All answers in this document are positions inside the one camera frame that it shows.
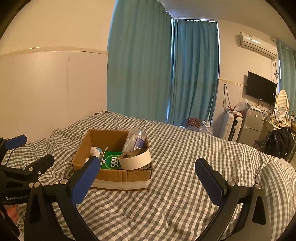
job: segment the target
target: bed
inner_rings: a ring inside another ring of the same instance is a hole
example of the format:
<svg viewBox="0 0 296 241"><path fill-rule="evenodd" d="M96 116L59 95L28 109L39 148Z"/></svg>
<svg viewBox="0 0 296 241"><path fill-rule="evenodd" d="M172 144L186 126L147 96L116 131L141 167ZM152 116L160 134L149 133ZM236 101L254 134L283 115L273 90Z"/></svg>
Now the bed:
<svg viewBox="0 0 296 241"><path fill-rule="evenodd" d="M214 170L238 185L260 183L266 191L272 237L276 240L296 212L296 174L283 159L256 149L176 126L101 112L79 120L66 129L56 129L49 139L16 149L8 166L24 168L50 153L53 167L40 177L42 184L55 184L70 177L71 160L89 129L129 130L148 134L154 172L145 191L103 191L90 189L81 216L99 240L196 240L218 210L194 172L194 162L204 157ZM23 232L26 205L19 206L18 227ZM65 234L73 238L57 204L54 208ZM235 224L238 205L223 237Z"/></svg>

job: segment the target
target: mirror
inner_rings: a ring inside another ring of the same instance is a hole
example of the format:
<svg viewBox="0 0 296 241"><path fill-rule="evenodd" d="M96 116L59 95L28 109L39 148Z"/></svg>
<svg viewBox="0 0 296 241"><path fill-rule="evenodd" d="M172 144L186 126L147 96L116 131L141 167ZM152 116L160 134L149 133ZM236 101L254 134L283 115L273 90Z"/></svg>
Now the mirror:
<svg viewBox="0 0 296 241"><path fill-rule="evenodd" d="M283 118L287 113L288 96L285 90L281 90L276 98L276 110L280 112L279 117Z"/></svg>

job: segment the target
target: wall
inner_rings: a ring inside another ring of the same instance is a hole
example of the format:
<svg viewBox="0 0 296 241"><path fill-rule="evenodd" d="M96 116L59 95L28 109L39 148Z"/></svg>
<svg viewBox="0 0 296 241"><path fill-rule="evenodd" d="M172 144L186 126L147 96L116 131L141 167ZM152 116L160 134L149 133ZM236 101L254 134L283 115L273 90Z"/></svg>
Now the wall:
<svg viewBox="0 0 296 241"><path fill-rule="evenodd" d="M31 0L0 40L0 55L33 47L107 50L115 0Z"/></svg>
<svg viewBox="0 0 296 241"><path fill-rule="evenodd" d="M0 57L0 136L49 138L107 109L108 55L85 51L13 53Z"/></svg>
<svg viewBox="0 0 296 241"><path fill-rule="evenodd" d="M228 80L240 85L246 85L248 71L258 74L266 79L274 81L274 69L271 59L256 52L240 47L239 34L245 32L256 36L276 46L270 40L270 36L253 28L226 21L218 20L220 35L220 79ZM214 135L219 136L224 119L223 108L223 85L227 84L231 106L234 107L239 101L246 97L252 104L257 104L258 99L245 96L245 87L219 80L215 111L212 121ZM263 103L263 109L267 110L269 104Z"/></svg>

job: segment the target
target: cardboard box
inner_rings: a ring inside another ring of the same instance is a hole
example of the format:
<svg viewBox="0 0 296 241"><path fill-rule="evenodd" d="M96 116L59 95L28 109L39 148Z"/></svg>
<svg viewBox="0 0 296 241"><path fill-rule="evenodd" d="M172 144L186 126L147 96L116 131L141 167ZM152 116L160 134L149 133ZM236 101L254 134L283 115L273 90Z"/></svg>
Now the cardboard box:
<svg viewBox="0 0 296 241"><path fill-rule="evenodd" d="M128 131L116 130L89 130L82 140L74 158L72 166L74 170L83 166L86 157L90 157L89 151L92 146L108 151L122 151ZM144 147L149 148L148 137ZM149 168L136 170L106 170L100 169L93 188L104 190L145 190L151 181L153 164Z"/></svg>

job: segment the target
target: wall-mounted air conditioner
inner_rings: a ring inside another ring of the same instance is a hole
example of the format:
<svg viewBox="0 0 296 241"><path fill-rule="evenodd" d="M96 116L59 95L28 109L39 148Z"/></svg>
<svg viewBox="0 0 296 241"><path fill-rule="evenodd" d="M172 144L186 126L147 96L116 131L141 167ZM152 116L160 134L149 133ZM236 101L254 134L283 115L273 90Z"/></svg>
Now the wall-mounted air conditioner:
<svg viewBox="0 0 296 241"><path fill-rule="evenodd" d="M272 60L277 58L277 48L272 44L243 32L241 32L239 36L242 47L253 50Z"/></svg>

